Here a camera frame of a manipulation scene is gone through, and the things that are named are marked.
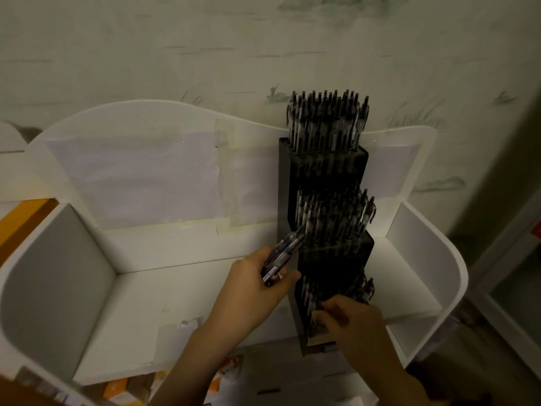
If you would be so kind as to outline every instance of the painted wall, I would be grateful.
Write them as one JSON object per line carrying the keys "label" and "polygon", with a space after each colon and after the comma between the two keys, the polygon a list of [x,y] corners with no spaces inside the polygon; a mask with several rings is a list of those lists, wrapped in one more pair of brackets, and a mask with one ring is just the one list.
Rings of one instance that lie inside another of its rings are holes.
{"label": "painted wall", "polygon": [[292,90],[370,95],[440,135],[410,201],[449,232],[541,81],[541,0],[0,0],[0,119],[133,98],[285,125]]}

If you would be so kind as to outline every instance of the human hand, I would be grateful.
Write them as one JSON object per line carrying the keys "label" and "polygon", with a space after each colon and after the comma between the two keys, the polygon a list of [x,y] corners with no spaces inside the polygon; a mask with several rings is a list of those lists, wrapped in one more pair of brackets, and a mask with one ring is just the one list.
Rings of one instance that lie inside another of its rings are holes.
{"label": "human hand", "polygon": [[370,386],[401,376],[403,368],[389,338],[381,311],[347,298],[333,296],[314,311],[327,327],[347,361]]}
{"label": "human hand", "polygon": [[231,349],[269,317],[301,277],[299,271],[287,272],[286,268],[282,268],[282,279],[276,277],[277,282],[266,287],[261,280],[261,268],[272,249],[270,246],[262,247],[231,265],[203,326],[218,334]]}

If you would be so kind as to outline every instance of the white organizer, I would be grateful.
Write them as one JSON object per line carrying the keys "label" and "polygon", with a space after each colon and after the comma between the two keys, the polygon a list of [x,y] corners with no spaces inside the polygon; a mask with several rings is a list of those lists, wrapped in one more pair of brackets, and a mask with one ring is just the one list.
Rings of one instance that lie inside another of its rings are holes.
{"label": "white organizer", "polygon": [[[262,244],[276,243],[276,223],[221,234],[216,228],[224,219],[102,230],[43,142],[103,129],[129,135],[130,128],[140,133],[146,125],[153,131],[156,125],[209,131],[216,120],[234,124],[234,145],[277,144],[285,133],[186,104],[131,101],[67,118],[32,142],[28,152],[62,204],[0,270],[0,344],[74,387],[167,366],[154,363],[159,327],[206,318],[231,263]],[[363,134],[369,153],[419,146],[396,194],[376,200],[378,214],[369,228],[375,246],[366,267],[374,278],[372,303],[382,310],[404,366],[467,286],[466,267],[454,245],[406,201],[435,133],[410,127]],[[371,180],[389,178],[377,173],[367,168]],[[270,345],[295,335],[285,299],[242,345]]]}

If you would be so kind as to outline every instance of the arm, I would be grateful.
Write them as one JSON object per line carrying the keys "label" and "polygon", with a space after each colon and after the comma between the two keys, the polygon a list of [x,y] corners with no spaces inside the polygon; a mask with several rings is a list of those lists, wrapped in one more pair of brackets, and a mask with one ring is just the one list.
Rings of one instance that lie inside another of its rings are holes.
{"label": "arm", "polygon": [[342,295],[322,305],[324,310],[315,311],[315,319],[327,327],[349,365],[382,405],[431,404],[423,386],[403,369],[377,307]]}
{"label": "arm", "polygon": [[272,287],[261,280],[261,267],[272,248],[261,248],[231,266],[206,322],[190,337],[149,406],[200,405],[227,355],[265,321],[300,278],[288,273]]}

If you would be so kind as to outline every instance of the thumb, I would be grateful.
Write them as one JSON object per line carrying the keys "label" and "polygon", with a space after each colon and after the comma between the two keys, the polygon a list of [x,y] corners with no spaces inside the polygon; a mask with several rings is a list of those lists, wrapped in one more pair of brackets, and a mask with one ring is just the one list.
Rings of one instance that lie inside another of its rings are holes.
{"label": "thumb", "polygon": [[328,331],[336,336],[340,332],[340,324],[326,311],[314,311],[314,319],[322,323]]}
{"label": "thumb", "polygon": [[276,282],[268,289],[268,292],[273,295],[276,305],[288,294],[289,290],[301,278],[299,271],[286,273],[281,280]]}

